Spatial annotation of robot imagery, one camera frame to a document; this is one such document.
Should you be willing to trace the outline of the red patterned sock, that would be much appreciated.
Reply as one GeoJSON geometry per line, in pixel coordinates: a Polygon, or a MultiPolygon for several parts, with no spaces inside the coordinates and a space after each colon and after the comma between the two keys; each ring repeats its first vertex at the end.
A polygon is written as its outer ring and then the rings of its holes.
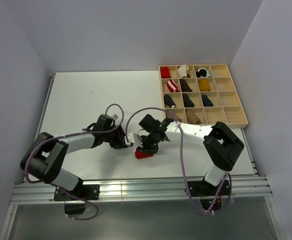
{"type": "Polygon", "coordinates": [[[141,159],[146,159],[146,158],[151,158],[154,155],[151,154],[147,154],[141,151],[141,149],[139,147],[136,148],[135,152],[134,152],[134,156],[136,159],[141,160],[141,159]]]}

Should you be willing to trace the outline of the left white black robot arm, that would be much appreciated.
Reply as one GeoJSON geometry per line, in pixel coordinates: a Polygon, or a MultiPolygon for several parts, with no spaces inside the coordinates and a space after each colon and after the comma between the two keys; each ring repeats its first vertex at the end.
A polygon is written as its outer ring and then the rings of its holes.
{"type": "Polygon", "coordinates": [[[77,200],[84,193],[83,180],[62,168],[67,154],[92,149],[108,143],[111,148],[121,150],[128,148],[125,133],[115,120],[102,114],[96,123],[92,123],[83,133],[71,134],[69,137],[56,138],[42,132],[35,139],[20,163],[22,170],[40,181],[65,189],[65,194],[77,200]]]}

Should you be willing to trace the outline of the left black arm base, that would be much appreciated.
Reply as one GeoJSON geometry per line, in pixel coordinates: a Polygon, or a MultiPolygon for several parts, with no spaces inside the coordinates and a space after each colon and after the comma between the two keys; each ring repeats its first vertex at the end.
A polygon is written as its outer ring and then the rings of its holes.
{"type": "Polygon", "coordinates": [[[83,184],[72,191],[56,187],[53,200],[64,202],[64,212],[67,217],[75,220],[85,220],[95,218],[98,215],[99,209],[92,201],[97,201],[99,194],[99,184],[83,184]],[[90,207],[95,208],[94,215],[92,217],[81,217],[85,210],[90,207]]]}

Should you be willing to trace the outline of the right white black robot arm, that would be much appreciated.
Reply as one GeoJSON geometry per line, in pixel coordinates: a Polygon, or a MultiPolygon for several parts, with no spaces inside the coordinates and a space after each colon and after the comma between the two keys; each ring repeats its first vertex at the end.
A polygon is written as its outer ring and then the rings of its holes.
{"type": "Polygon", "coordinates": [[[223,122],[214,125],[195,125],[166,118],[163,121],[147,114],[139,125],[148,135],[142,135],[141,146],[137,148],[146,158],[157,154],[159,143],[182,140],[204,147],[213,163],[202,183],[203,191],[208,195],[215,194],[226,173],[232,171],[244,149],[244,143],[223,122]]]}

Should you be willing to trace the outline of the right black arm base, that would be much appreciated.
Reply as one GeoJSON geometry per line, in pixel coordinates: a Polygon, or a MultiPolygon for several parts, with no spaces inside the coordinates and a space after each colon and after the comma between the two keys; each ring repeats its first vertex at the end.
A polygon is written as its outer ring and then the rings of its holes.
{"type": "MultiPolygon", "coordinates": [[[[204,210],[208,210],[211,206],[213,199],[219,189],[219,186],[213,186],[203,180],[195,180],[187,182],[191,197],[200,197],[200,204],[204,210]]],[[[217,195],[215,203],[212,205],[210,211],[219,211],[223,206],[222,197],[230,196],[231,183],[226,179],[217,195]]]]}

